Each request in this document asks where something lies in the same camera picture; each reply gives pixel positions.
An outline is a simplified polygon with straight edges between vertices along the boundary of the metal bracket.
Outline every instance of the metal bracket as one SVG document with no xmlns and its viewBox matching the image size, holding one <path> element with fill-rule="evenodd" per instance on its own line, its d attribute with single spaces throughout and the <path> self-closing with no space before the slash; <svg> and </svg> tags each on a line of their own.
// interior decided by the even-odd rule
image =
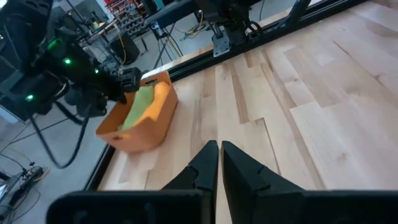
<svg viewBox="0 0 398 224">
<path fill-rule="evenodd" d="M 221 31 L 222 35 L 220 38 L 217 38 L 217 35 L 213 35 L 211 38 L 213 40 L 213 56 L 218 57 L 225 53 L 228 53 L 231 50 L 231 44 L 229 43 L 229 38 L 226 35 L 225 30 Z"/>
</svg>

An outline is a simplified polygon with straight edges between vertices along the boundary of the wooden table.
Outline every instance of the wooden table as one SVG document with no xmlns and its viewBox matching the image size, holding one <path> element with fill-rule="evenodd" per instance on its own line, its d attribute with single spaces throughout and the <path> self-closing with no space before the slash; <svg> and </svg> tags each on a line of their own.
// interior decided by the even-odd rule
<svg viewBox="0 0 398 224">
<path fill-rule="evenodd" d="M 305 189 L 398 189 L 397 8 L 366 2 L 175 82 L 164 143 L 115 153 L 100 189 L 160 189 L 210 139 Z M 221 177 L 216 219 L 231 223 Z"/>
</svg>

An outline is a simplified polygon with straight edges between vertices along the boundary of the green sponge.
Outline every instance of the green sponge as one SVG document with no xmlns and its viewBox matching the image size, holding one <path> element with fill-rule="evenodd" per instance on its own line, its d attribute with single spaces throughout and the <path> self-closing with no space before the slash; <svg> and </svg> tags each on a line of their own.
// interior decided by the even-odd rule
<svg viewBox="0 0 398 224">
<path fill-rule="evenodd" d="M 135 125 L 139 118 L 144 114 L 145 110 L 153 102 L 154 94 L 154 87 L 152 85 L 140 87 L 140 89 L 136 92 L 131 110 L 124 120 L 120 130 L 126 130 Z"/>
</svg>

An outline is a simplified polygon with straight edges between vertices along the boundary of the concrete floor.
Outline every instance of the concrete floor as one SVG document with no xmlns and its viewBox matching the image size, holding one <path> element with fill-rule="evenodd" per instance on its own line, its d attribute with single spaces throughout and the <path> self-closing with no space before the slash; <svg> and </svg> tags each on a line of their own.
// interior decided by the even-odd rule
<svg viewBox="0 0 398 224">
<path fill-rule="evenodd" d="M 265 0 L 264 9 L 262 12 L 262 19 L 277 14 L 293 5 L 295 0 Z M 259 11 L 261 2 L 253 5 L 250 12 L 250 18 L 254 21 L 259 20 Z M 197 24 L 193 15 L 176 23 L 178 30 L 189 30 Z M 178 42 L 182 52 L 188 54 L 200 48 L 211 44 L 212 31 L 202 31 L 194 39 L 186 39 L 179 41 L 183 34 L 177 31 L 172 32 L 173 37 Z M 152 70 L 155 60 L 159 55 L 157 41 L 152 33 L 143 36 L 149 51 L 141 55 L 132 66 L 138 67 L 141 70 Z M 144 47 L 139 39 L 136 40 L 137 46 L 140 50 Z M 163 54 L 163 63 L 170 61 L 166 54 Z M 114 103 L 109 103 L 109 110 Z M 67 106 L 72 113 L 76 113 L 76 109 Z M 29 162 L 20 154 L 14 152 L 18 151 L 25 154 L 30 160 L 36 162 L 37 166 L 45 166 L 50 168 L 49 174 L 43 178 L 35 187 L 37 190 L 32 190 L 27 196 L 25 202 L 16 210 L 16 217 L 28 210 L 37 200 L 39 193 L 41 197 L 37 204 L 30 212 L 25 214 L 14 223 L 45 223 L 45 214 L 49 205 L 59 196 L 67 194 L 72 191 L 81 190 L 88 177 L 90 176 L 97 160 L 102 153 L 105 143 L 95 136 L 95 130 L 102 122 L 103 118 L 90 119 L 85 137 L 81 145 L 81 150 L 74 161 L 74 163 L 66 169 L 57 169 L 50 161 L 48 155 L 39 141 L 32 125 L 29 123 L 22 124 L 8 124 L 4 120 L 0 120 L 0 151 L 17 161 L 23 166 L 28 167 Z M 72 154 L 75 147 L 77 137 L 79 135 L 80 127 L 73 122 L 66 119 L 56 107 L 45 116 L 36 117 L 36 122 L 61 163 L 64 163 Z M 16 174 L 21 171 L 21 168 L 14 162 L 0 157 L 0 170 L 8 174 Z"/>
</svg>

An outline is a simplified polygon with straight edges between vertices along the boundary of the wooden plank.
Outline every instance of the wooden plank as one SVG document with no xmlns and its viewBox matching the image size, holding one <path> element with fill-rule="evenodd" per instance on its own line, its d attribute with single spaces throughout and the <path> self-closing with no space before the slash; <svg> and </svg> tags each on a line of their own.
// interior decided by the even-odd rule
<svg viewBox="0 0 398 224">
<path fill-rule="evenodd" d="M 316 102 L 291 109 L 305 144 L 328 189 L 360 189 L 365 175 L 345 143 L 330 128 L 322 108 Z"/>
</svg>

